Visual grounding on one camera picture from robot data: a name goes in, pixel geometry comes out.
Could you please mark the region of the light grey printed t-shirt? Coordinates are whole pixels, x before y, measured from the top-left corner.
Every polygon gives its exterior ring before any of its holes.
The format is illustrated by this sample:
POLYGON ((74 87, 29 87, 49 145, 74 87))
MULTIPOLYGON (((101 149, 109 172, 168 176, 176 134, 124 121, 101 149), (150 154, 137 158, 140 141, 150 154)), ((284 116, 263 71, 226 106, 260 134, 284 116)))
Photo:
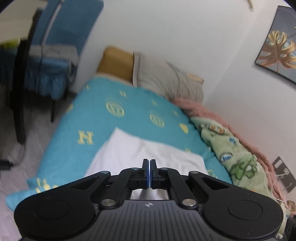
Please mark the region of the light grey printed t-shirt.
POLYGON ((148 141, 115 128, 109 139, 95 154, 85 176, 99 171, 110 171, 112 175, 118 175, 124 169, 142 167, 144 159, 155 159, 157 167, 172 168, 178 170, 181 175, 187 175, 190 171, 208 174, 204 160, 198 154, 148 141))

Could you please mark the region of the pink fluffy blanket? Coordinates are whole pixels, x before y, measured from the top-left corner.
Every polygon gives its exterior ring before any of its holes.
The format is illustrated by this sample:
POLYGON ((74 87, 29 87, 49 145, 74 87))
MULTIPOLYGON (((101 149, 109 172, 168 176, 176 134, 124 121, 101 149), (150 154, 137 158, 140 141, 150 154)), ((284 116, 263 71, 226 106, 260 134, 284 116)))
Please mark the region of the pink fluffy blanket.
POLYGON ((191 120, 191 117, 193 116, 209 118, 220 123, 222 126, 226 127, 227 129, 229 129, 229 131, 240 140, 241 144, 243 144, 244 147, 246 147, 250 152, 259 155, 259 158, 258 158, 259 163, 263 166, 263 169, 265 170, 265 172, 269 172, 271 174, 271 178, 269 178, 268 180, 268 185, 271 185, 271 183, 274 182, 275 193, 281 194, 285 198, 283 190, 278 184, 274 168, 270 163, 270 161, 267 159, 267 157, 258 148, 249 144, 243 137, 241 137, 240 134, 234 131, 234 129, 226 121, 224 121, 224 119, 222 119, 221 116, 208 110, 199 102, 194 102, 192 100, 176 98, 172 101, 172 103, 178 106, 190 118, 190 120, 191 120))

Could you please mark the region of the teal patterned bed sheet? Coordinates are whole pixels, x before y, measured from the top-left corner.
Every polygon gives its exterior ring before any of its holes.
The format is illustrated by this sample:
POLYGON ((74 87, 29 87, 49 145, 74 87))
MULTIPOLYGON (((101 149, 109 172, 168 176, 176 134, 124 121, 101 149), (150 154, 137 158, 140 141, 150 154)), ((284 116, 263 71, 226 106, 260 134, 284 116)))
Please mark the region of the teal patterned bed sheet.
POLYGON ((148 141, 200 155, 207 175, 230 183, 231 178, 215 153, 202 140, 184 112, 143 88, 109 78, 90 80, 62 117, 28 190, 6 197, 14 210, 29 196, 85 177, 95 154, 115 128, 148 141))

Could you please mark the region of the green cartoon fleece blanket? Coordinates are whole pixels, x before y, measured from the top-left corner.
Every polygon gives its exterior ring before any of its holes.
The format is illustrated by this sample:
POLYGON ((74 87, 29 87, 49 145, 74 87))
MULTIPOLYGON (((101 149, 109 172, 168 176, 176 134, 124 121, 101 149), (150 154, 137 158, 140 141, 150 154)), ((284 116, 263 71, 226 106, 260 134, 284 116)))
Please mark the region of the green cartoon fleece blanket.
POLYGON ((265 172, 259 163, 258 154, 250 152, 229 129, 212 119, 193 116, 191 121, 225 167, 234 185, 286 203, 281 194, 275 193, 274 182, 268 185, 271 174, 265 172))

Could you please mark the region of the grey pillow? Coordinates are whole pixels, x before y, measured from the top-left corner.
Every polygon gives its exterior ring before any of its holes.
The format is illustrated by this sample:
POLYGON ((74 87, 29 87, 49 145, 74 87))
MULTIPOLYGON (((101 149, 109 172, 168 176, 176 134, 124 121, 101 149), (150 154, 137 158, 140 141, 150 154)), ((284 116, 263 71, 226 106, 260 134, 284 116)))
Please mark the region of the grey pillow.
POLYGON ((134 52, 132 83, 167 100, 189 99, 202 103, 204 80, 177 68, 169 61, 142 52, 134 52))

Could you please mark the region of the grey cloth on chair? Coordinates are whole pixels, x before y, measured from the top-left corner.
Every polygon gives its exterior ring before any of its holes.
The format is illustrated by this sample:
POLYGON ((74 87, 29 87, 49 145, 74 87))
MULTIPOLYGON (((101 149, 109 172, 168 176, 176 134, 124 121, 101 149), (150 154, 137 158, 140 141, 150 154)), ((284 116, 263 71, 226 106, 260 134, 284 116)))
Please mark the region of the grey cloth on chair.
POLYGON ((74 45, 31 45, 29 56, 67 60, 74 66, 79 62, 78 51, 74 45))

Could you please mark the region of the blue covered chair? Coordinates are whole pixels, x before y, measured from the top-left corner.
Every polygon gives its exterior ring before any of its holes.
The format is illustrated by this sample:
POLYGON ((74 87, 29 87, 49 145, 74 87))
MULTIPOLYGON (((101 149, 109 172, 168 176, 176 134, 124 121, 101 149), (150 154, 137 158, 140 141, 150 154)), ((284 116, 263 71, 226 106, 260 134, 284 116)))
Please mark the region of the blue covered chair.
POLYGON ((103 1, 48 1, 33 27, 25 87, 56 102, 75 80, 80 54, 102 12, 103 1))

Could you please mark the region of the gold leaf framed picture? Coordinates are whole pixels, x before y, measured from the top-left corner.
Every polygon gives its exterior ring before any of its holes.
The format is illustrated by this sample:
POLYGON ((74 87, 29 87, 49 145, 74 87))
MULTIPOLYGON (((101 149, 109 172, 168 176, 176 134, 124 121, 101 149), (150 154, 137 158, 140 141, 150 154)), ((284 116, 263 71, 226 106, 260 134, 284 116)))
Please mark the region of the gold leaf framed picture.
POLYGON ((264 44, 254 62, 295 83, 295 10, 278 6, 264 44))

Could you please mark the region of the wall power socket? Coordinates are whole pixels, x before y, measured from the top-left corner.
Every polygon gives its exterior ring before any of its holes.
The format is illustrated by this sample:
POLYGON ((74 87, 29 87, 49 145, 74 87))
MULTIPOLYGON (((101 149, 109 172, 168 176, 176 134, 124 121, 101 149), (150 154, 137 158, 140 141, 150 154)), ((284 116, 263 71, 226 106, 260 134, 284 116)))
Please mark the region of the wall power socket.
POLYGON ((283 185, 284 190, 290 193, 295 188, 295 177, 283 162, 280 156, 278 156, 272 163, 276 176, 283 185))

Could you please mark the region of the white desk black frame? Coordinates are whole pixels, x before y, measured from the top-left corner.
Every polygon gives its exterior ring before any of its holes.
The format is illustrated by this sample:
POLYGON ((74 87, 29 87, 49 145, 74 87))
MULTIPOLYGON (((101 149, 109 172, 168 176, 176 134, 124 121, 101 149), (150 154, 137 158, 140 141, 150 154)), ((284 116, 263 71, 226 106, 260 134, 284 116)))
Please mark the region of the white desk black frame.
POLYGON ((25 71, 29 48, 41 8, 47 1, 1 1, 1 43, 20 40, 16 46, 13 61, 12 80, 4 80, 5 104, 13 113, 16 140, 24 145, 26 141, 23 106, 25 71))

